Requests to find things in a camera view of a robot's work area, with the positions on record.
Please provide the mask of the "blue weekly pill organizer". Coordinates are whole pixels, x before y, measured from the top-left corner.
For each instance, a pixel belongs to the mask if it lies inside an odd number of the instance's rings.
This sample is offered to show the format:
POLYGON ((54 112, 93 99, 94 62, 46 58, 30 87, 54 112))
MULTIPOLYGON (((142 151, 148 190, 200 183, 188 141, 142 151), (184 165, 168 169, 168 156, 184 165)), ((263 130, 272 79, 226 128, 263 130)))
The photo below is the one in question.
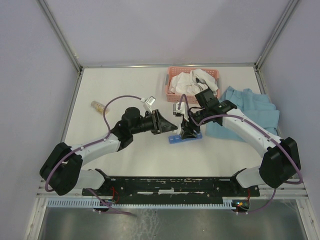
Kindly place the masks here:
POLYGON ((196 138, 186 138, 186 139, 182 139, 182 137, 179 134, 176 134, 176 135, 169 136, 168 141, 172 145, 172 144, 179 144, 179 143, 184 143, 189 141, 196 141, 202 138, 203 138, 203 135, 201 132, 196 135, 196 138))

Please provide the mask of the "white capped pill bottle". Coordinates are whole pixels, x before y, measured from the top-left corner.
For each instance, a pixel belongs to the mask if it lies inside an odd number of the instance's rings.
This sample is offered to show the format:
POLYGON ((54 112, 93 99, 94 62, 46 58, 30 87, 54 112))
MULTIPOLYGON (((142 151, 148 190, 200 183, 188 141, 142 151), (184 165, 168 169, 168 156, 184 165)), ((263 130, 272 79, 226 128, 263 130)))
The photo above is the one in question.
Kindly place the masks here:
POLYGON ((181 127, 181 125, 177 127, 177 130, 175 131, 175 133, 177 135, 182 135, 184 133, 184 129, 181 127))

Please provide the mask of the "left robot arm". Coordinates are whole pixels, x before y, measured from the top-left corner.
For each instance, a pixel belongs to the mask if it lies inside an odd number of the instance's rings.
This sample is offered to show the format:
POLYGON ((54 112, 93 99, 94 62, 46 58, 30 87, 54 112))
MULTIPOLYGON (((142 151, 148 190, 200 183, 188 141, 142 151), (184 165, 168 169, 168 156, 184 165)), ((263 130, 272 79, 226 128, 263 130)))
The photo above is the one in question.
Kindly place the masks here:
POLYGON ((157 109, 142 116, 138 108, 129 107, 107 136, 76 146, 65 142, 57 144, 39 171, 45 180, 45 190, 59 196, 73 189, 91 189, 106 195, 111 189, 108 176, 100 169, 84 170, 84 165, 123 150, 133 142, 135 134, 158 135, 177 129, 178 126, 166 120, 157 109))

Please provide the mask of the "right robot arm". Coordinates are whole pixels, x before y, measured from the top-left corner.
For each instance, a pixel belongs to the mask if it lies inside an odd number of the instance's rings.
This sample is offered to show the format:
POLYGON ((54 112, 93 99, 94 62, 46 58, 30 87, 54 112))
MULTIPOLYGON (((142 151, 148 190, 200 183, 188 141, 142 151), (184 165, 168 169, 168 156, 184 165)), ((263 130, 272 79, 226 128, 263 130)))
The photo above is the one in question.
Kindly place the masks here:
POLYGON ((270 133, 231 101, 219 101, 210 89, 195 97, 199 104, 196 112, 189 107, 185 94, 174 106, 174 114, 182 117, 181 139, 195 139, 202 125, 213 122, 235 132, 262 158, 260 165, 236 173, 236 179, 229 183, 231 193, 240 196, 252 186, 266 184, 276 189, 282 184, 299 185, 303 182, 298 145, 294 139, 283 139, 270 133))

